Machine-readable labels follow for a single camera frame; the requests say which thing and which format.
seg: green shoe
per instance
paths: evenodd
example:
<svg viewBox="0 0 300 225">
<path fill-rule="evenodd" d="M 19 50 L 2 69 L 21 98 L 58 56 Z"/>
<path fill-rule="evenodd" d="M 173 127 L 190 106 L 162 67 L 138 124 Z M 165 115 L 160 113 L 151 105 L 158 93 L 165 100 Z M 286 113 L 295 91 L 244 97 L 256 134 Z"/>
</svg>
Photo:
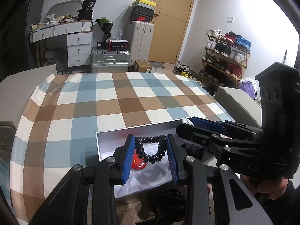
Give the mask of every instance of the green shoe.
<svg viewBox="0 0 300 225">
<path fill-rule="evenodd" d="M 204 55 L 204 57 L 202 58 L 202 60 L 203 60 L 203 61 L 207 61 L 208 58 L 209 58 L 209 55 L 206 53 L 206 54 Z"/>
<path fill-rule="evenodd" d="M 213 64 L 213 63 L 217 63 L 218 60 L 216 59 L 215 56 L 209 55 L 209 58 L 207 59 L 207 62 Z"/>
</svg>

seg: white desk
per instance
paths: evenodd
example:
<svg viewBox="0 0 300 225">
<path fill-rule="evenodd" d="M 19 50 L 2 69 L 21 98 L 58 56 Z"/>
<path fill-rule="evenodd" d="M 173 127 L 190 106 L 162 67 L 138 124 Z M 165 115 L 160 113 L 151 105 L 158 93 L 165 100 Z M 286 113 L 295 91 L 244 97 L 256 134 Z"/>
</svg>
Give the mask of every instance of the white desk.
<svg viewBox="0 0 300 225">
<path fill-rule="evenodd" d="M 92 20 L 82 20 L 54 25 L 30 34 L 30 42 L 37 42 L 50 37 L 67 34 L 67 50 L 69 67 L 91 64 L 91 51 L 93 31 Z M 39 66 L 38 44 L 36 43 L 36 56 Z"/>
</svg>

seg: purple bag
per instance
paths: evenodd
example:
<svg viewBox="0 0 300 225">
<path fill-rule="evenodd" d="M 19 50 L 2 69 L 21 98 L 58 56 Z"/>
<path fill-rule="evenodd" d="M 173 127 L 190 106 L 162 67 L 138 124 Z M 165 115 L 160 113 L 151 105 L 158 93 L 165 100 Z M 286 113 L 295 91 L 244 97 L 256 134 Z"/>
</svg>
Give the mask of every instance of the purple bag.
<svg viewBox="0 0 300 225">
<path fill-rule="evenodd" d="M 255 89 L 251 81 L 242 82 L 238 85 L 238 89 L 246 92 L 252 99 L 255 97 Z"/>
</svg>

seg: black sleeve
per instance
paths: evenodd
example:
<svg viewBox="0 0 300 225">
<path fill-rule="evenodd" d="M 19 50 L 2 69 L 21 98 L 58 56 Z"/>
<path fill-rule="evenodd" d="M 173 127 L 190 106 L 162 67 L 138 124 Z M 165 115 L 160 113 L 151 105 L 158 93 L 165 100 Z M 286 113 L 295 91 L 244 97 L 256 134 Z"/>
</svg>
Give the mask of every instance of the black sleeve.
<svg viewBox="0 0 300 225">
<path fill-rule="evenodd" d="M 274 225 L 298 225 L 300 224 L 300 187 L 294 189 L 289 180 L 284 194 L 276 200 L 267 200 L 263 208 Z"/>
</svg>

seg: blue gripper pad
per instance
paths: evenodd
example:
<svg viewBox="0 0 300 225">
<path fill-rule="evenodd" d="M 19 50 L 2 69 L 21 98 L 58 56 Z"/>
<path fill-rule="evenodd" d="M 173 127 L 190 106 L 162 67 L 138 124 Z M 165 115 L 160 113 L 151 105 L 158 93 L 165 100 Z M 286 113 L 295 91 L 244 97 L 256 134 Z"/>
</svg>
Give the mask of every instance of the blue gripper pad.
<svg viewBox="0 0 300 225">
<path fill-rule="evenodd" d="M 186 150 L 176 145 L 172 134 L 167 135 L 166 145 L 172 179 L 175 184 L 183 185 L 183 182 L 185 182 L 183 159 L 187 156 Z"/>
<path fill-rule="evenodd" d="M 120 155 L 120 159 L 122 160 L 121 180 L 123 184 L 125 184 L 129 179 L 134 149 L 135 149 L 135 136 L 129 134 L 126 139 L 125 145 L 123 146 L 122 153 Z"/>
<path fill-rule="evenodd" d="M 192 117 L 190 121 L 198 128 L 206 129 L 219 134 L 224 134 L 226 132 L 226 128 L 224 128 L 221 123 L 197 117 Z"/>
</svg>

